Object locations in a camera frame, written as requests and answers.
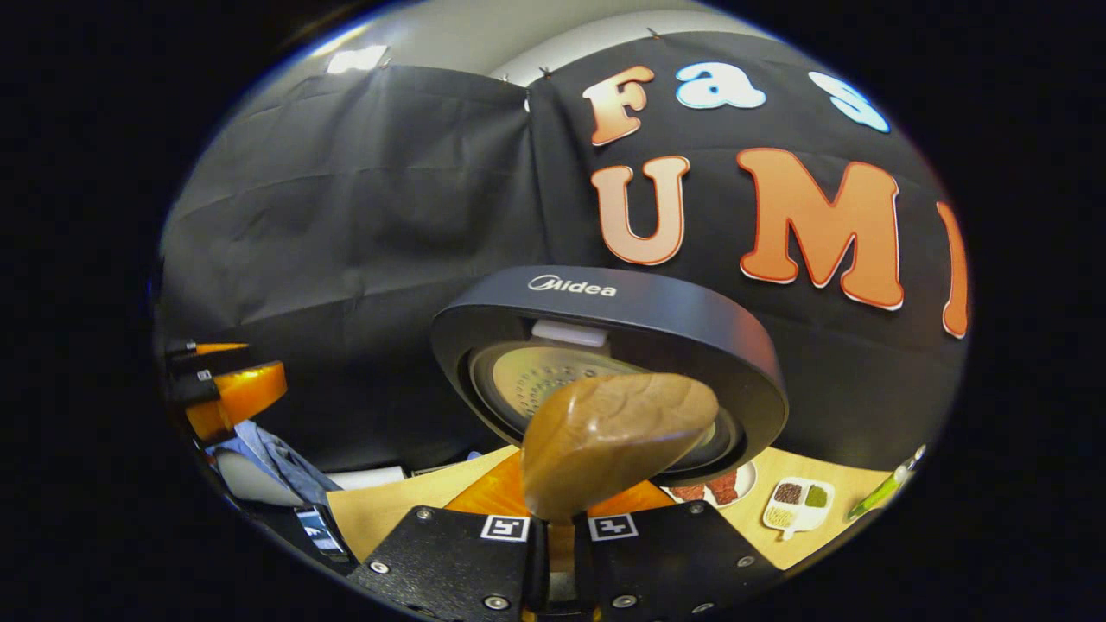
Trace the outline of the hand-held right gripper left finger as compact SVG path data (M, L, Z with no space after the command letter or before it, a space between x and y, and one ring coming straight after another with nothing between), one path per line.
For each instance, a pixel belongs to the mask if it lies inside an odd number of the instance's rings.
M528 621L550 597L547 529L523 508L518 450L344 493L371 594L435 621Z

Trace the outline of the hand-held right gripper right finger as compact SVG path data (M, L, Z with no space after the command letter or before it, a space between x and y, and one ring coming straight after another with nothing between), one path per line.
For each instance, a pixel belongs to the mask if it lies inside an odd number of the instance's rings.
M719 621L785 579L706 501L574 527L576 582L601 621Z

